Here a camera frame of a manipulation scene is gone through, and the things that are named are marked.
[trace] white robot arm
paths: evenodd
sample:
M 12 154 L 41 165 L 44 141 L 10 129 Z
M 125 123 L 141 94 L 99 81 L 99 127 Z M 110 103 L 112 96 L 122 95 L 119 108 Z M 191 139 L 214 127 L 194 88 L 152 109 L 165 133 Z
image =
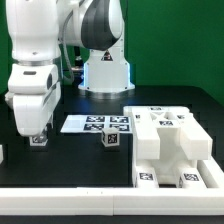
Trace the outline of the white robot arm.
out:
M 60 41 L 96 50 L 92 59 L 100 61 L 107 49 L 118 46 L 116 54 L 123 60 L 123 44 L 119 43 L 123 34 L 120 0 L 6 0 L 6 10 L 15 60 L 6 101 L 12 102 L 19 133 L 40 136 L 61 96 L 61 70 L 56 63 L 61 56 Z M 123 60 L 119 72 L 124 68 L 128 71 L 125 63 Z M 86 76 L 86 86 L 80 89 L 89 90 L 98 82 L 89 74 Z M 127 80 L 117 80 L 122 84 L 118 91 L 127 89 Z

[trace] small cube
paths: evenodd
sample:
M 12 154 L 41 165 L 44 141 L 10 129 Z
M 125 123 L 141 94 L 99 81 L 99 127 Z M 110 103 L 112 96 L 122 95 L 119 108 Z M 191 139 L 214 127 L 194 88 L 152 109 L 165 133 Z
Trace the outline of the small cube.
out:
M 155 169 L 150 167 L 145 170 L 143 168 L 140 171 L 138 171 L 136 187 L 144 189 L 159 188 Z
M 196 168 L 180 167 L 177 170 L 176 186 L 177 188 L 207 188 L 201 175 Z
M 104 128 L 102 130 L 101 141 L 105 147 L 119 146 L 120 145 L 120 133 L 117 128 Z

